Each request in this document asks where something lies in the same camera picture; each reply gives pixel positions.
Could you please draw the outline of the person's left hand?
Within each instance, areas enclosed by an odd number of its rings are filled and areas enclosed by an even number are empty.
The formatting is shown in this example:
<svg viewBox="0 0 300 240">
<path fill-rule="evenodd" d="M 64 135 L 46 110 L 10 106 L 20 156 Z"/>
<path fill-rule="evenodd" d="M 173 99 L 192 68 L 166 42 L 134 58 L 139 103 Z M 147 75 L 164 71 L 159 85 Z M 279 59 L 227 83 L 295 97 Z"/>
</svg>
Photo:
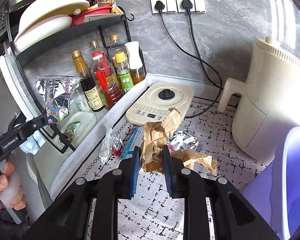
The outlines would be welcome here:
<svg viewBox="0 0 300 240">
<path fill-rule="evenodd" d="M 10 176 L 14 171 L 15 171 L 15 167 L 13 161 L 11 160 L 11 158 L 7 158 L 6 164 L 3 169 L 3 174 L 0 175 L 0 192 L 4 191 L 8 187 L 9 185 L 8 176 Z M 18 193 L 12 199 L 8 207 L 13 208 L 15 210 L 22 210 L 26 207 L 26 199 L 25 199 L 23 188 L 21 186 L 19 186 Z M 4 207 L 0 201 L 0 210 L 3 208 Z"/>
</svg>

